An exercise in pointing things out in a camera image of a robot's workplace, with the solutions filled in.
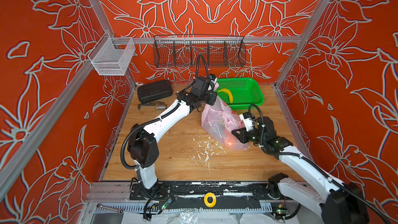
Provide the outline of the pink plastic bag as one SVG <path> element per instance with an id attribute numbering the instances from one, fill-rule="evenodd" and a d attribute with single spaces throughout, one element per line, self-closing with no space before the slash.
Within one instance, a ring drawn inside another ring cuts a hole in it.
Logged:
<path id="1" fill-rule="evenodd" d="M 248 150 L 231 132 L 244 127 L 243 121 L 220 97 L 213 106 L 208 104 L 201 116 L 201 126 L 217 142 L 230 150 Z"/>

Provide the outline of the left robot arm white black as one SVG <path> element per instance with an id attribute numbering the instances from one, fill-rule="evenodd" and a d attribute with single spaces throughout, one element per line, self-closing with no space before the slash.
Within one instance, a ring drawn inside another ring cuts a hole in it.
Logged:
<path id="1" fill-rule="evenodd" d="M 157 118 L 131 128 L 122 143 L 120 160 L 126 169 L 136 171 L 138 182 L 146 190 L 158 182 L 155 174 L 155 162 L 160 154 L 158 142 L 171 127 L 203 104 L 215 104 L 217 80 L 214 74 L 195 78 L 176 93 L 176 100 Z"/>

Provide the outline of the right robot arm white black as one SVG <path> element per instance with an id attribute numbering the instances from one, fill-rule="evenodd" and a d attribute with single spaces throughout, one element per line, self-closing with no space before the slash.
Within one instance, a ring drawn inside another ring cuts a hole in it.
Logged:
<path id="1" fill-rule="evenodd" d="M 370 222 L 363 193 L 354 183 L 346 184 L 303 155 L 289 140 L 276 134 L 272 120 L 239 116 L 244 127 L 232 134 L 243 144 L 253 142 L 300 175 L 307 188 L 284 173 L 268 179 L 267 193 L 272 199 L 290 198 L 318 215 L 325 224 L 368 224 Z"/>

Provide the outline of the yellow banana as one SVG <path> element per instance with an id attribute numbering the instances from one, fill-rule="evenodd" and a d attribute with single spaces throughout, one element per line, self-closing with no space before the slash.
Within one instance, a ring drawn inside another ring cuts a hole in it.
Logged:
<path id="1" fill-rule="evenodd" d="M 228 102 L 229 104 L 234 103 L 234 97 L 232 92 L 229 89 L 223 88 L 223 89 L 218 89 L 218 94 L 219 97 L 224 101 Z"/>

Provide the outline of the metal clamp fitting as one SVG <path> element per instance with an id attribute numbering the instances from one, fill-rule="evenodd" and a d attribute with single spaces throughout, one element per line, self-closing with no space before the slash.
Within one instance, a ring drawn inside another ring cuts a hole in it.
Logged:
<path id="1" fill-rule="evenodd" d="M 162 111 L 167 109 L 167 105 L 164 102 L 161 101 L 153 101 L 153 102 L 148 102 L 148 103 L 140 103 L 137 106 L 137 109 L 140 110 L 142 107 L 147 107 L 147 106 L 155 106 L 157 110 Z"/>

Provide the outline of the green plastic basket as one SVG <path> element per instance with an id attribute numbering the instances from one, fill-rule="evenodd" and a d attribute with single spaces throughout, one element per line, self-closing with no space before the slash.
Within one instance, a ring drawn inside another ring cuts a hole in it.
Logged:
<path id="1" fill-rule="evenodd" d="M 220 78 L 218 84 L 218 89 L 226 88 L 232 92 L 234 103 L 225 103 L 234 111 L 247 110 L 251 104 L 261 106 L 264 103 L 260 86 L 252 78 Z"/>

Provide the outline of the black plastic case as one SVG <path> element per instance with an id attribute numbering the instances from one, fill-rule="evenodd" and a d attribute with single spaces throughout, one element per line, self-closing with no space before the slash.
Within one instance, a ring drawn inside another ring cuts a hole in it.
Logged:
<path id="1" fill-rule="evenodd" d="M 141 103 L 157 101 L 172 94 L 173 88 L 169 80 L 160 80 L 137 88 L 138 100 Z"/>

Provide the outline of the yellow tape roll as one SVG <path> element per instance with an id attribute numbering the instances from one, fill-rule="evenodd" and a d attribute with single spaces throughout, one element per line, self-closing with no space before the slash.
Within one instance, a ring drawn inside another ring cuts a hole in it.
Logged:
<path id="1" fill-rule="evenodd" d="M 217 203 L 216 195 L 212 192 L 208 192 L 204 196 L 204 204 L 206 207 L 213 208 Z"/>

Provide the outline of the metal wrench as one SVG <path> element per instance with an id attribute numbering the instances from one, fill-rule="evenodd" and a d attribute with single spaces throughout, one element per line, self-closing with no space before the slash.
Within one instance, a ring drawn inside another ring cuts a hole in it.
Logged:
<path id="1" fill-rule="evenodd" d="M 111 206 L 105 206 L 105 205 L 102 205 L 100 203 L 98 203 L 96 205 L 96 207 L 97 208 L 101 208 L 101 209 L 105 209 L 105 210 L 108 210 L 108 211 L 116 212 L 116 213 L 118 213 L 120 215 L 124 214 L 124 209 L 122 209 L 122 208 L 115 208 L 115 207 L 111 207 Z"/>

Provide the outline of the clear plastic wall bin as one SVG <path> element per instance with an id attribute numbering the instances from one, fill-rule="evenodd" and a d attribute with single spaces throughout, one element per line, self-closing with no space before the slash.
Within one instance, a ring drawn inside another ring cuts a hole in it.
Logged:
<path id="1" fill-rule="evenodd" d="M 116 38 L 106 32 L 96 43 L 88 58 L 101 76 L 124 76 L 135 54 L 133 38 Z"/>

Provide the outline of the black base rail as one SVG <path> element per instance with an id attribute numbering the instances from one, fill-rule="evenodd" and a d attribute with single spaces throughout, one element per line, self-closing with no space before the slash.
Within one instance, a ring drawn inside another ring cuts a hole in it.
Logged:
<path id="1" fill-rule="evenodd" d="M 261 213 L 277 209 L 293 211 L 297 203 L 282 196 L 272 199 L 267 192 L 266 182 L 255 181 L 158 181 L 146 189 L 137 180 L 130 185 L 130 200 L 148 200 L 150 205 L 163 206 L 166 210 L 227 210 L 259 211 Z"/>

